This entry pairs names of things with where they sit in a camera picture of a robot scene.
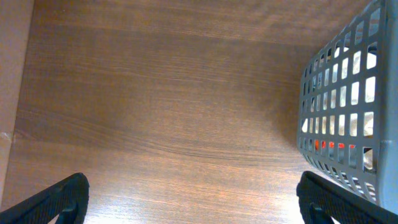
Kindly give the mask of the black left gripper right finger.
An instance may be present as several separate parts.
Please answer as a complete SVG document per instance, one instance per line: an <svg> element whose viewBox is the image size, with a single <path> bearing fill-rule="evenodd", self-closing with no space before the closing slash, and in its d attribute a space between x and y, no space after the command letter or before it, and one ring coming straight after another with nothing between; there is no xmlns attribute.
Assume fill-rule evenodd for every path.
<svg viewBox="0 0 398 224"><path fill-rule="evenodd" d="M397 215L313 172L302 173L296 188L305 223L397 223Z"/></svg>

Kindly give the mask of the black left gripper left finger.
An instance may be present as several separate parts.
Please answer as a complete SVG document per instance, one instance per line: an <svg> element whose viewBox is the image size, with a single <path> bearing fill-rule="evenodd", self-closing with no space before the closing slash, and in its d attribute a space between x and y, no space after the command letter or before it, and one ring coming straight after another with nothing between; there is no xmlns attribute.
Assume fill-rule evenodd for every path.
<svg viewBox="0 0 398 224"><path fill-rule="evenodd" d="M1 223L81 224L89 202L89 182L86 176L75 173L45 190L1 212Z"/></svg>

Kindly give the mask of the orange snack packet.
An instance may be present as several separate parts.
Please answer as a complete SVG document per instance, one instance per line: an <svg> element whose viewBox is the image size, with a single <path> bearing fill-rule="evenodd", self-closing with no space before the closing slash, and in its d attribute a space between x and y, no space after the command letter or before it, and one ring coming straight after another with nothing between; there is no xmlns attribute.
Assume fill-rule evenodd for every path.
<svg viewBox="0 0 398 224"><path fill-rule="evenodd" d="M320 154L333 154L334 148L344 149L345 144L343 143L335 143L333 141L323 141L323 140L315 140L314 150L316 153Z"/></svg>

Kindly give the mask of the grey plastic basket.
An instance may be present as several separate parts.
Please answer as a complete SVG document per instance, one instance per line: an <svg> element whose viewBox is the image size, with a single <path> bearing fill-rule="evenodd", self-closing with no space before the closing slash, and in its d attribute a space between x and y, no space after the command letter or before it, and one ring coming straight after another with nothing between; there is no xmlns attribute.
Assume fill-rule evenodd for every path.
<svg viewBox="0 0 398 224"><path fill-rule="evenodd" d="M311 157L298 147L305 160L322 171L346 190L392 213L397 212L397 2L395 0L371 1L364 10L344 26L306 64L308 66L321 55L330 62L338 47L350 51L365 50L377 45L377 67L371 70L376 76L376 116L374 127L373 162L371 172L343 169L341 166L322 169L321 164L308 160Z"/></svg>

